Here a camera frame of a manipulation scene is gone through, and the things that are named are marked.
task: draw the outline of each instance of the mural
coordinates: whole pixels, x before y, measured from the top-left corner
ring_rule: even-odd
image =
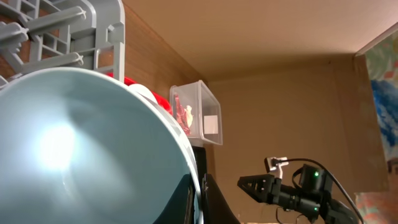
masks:
[[[398,32],[366,52],[390,191],[357,195],[367,224],[398,223]]]

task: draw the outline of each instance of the clear plastic container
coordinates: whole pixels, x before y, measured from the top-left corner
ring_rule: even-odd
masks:
[[[204,82],[199,80],[195,83],[171,87],[170,104],[174,118],[177,119],[176,96],[183,110],[186,113],[190,111],[192,114],[192,123],[187,134],[191,143],[194,143],[193,145],[200,143],[222,145],[221,106]]]

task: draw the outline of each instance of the beige wall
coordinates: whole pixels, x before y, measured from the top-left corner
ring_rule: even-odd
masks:
[[[351,83],[355,89],[353,93],[341,83],[347,77],[354,80]],[[315,159],[334,173],[352,197],[354,192],[364,189],[386,188],[379,185],[387,180],[384,158],[380,158],[380,141],[373,141],[371,157],[376,156],[376,159],[371,162],[366,157],[369,149],[357,144],[366,142],[361,139],[374,139],[375,135],[379,139],[379,133],[366,129],[364,133],[353,133],[358,132],[359,126],[346,127],[358,125],[351,122],[349,112],[361,107],[359,88],[355,84],[357,77],[351,59],[347,59],[256,77],[210,82],[223,115],[224,145],[214,148],[217,183],[241,222],[275,222],[276,206],[256,203],[236,186],[241,176],[264,174],[265,157]],[[361,91],[368,96],[365,101],[371,104],[370,86]],[[363,111],[371,117],[370,129],[377,130],[374,108]],[[284,184],[291,184],[292,173],[301,165],[295,163],[284,168]],[[359,174],[358,167],[365,172],[366,169],[375,171],[372,176],[365,176]],[[367,177],[376,178],[377,185],[371,182],[364,186],[363,183],[369,183]],[[346,203],[338,189],[333,190],[334,197]],[[297,213],[290,212],[281,217],[286,223],[294,223],[296,216]]]

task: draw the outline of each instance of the white trim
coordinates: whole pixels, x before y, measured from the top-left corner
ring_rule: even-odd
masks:
[[[370,41],[368,44],[366,44],[363,48],[361,48],[361,50],[357,51],[355,53],[355,57],[365,54],[369,49],[374,47],[376,44],[380,43],[382,40],[384,40],[385,38],[387,38],[388,36],[390,36],[397,30],[398,30],[398,22],[395,23],[392,27],[388,28],[382,34],[378,35],[375,39]]]

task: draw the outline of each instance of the cable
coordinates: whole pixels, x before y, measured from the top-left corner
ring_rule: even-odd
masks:
[[[295,224],[297,224],[297,222],[298,222],[298,220],[299,220],[300,216],[304,216],[304,215],[303,215],[303,214],[300,214],[300,215],[298,215],[298,216],[297,216],[297,218],[296,218],[296,222],[295,222]]]
[[[282,162],[295,162],[295,161],[304,161],[304,162],[312,162],[314,164],[316,164],[317,166],[321,167],[323,170],[325,170],[325,172],[331,177],[331,179],[334,181],[334,183],[337,185],[337,187],[340,189],[340,191],[343,193],[343,195],[347,198],[347,201],[349,202],[349,204],[352,206],[352,208],[354,209],[356,215],[359,217],[359,219],[361,220],[362,223],[364,223],[363,218],[358,210],[358,208],[355,206],[355,203],[353,202],[353,200],[349,197],[347,191],[343,188],[343,186],[338,182],[338,180],[336,179],[336,177],[331,174],[331,172],[328,171],[328,169],[326,169],[326,167],[324,167],[322,164],[320,164],[317,161],[314,161],[312,159],[305,159],[305,158],[298,158],[298,159],[286,159],[286,160],[278,160],[276,159],[275,161],[275,165],[282,163]]]
[[[279,217],[278,217],[278,208],[282,208],[282,207],[277,207],[277,208],[276,208],[276,212],[275,212],[276,220],[278,221],[279,224],[284,224],[284,223],[282,223],[282,222],[279,220]]]

